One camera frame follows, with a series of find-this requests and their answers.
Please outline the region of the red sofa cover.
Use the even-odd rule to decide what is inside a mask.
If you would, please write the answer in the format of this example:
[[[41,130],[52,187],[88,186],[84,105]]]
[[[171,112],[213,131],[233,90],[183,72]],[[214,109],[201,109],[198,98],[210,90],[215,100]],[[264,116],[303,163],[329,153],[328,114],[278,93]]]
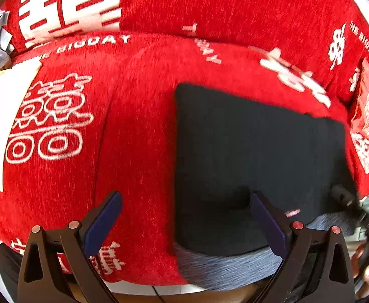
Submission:
[[[369,23],[354,0],[6,0],[14,65],[41,68],[3,163],[0,241],[79,220],[109,192],[123,209],[91,256],[110,283],[183,285],[175,252],[176,89],[191,84],[345,127],[350,135]]]

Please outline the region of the black pants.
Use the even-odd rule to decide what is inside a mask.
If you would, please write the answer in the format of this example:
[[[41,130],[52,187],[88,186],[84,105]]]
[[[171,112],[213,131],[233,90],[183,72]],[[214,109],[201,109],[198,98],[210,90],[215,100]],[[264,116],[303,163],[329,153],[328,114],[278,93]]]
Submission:
[[[210,291],[271,276],[281,258],[250,211],[253,192],[311,229],[355,223],[330,200],[332,186],[355,185],[345,127],[217,90],[176,89],[175,252],[180,275]]]

